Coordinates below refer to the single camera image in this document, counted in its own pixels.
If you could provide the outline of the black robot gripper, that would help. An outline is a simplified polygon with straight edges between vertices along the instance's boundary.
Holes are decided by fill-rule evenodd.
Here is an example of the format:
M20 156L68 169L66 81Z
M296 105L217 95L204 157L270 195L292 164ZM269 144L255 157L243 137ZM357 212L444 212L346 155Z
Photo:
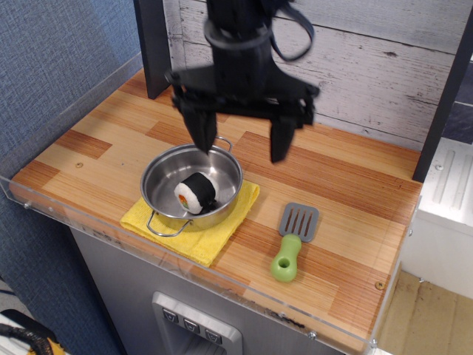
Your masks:
M208 154L217 136L216 112L267 118L271 162L283 161L296 128L313 123L319 89L277 67L271 26L243 36L207 19L203 29L213 63L166 73L194 145Z

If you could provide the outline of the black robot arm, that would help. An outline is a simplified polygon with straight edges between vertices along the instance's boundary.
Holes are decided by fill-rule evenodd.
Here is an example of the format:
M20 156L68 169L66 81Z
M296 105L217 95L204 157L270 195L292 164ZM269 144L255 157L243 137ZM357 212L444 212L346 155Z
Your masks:
M278 12L298 22L309 39L313 25L289 1L208 1L203 32L213 63L168 72L173 104L198 149L208 152L217 136L218 113L271 122L270 159L285 159L296 129L313 123L319 88L279 69L273 54L296 61L309 52L283 55L273 34Z

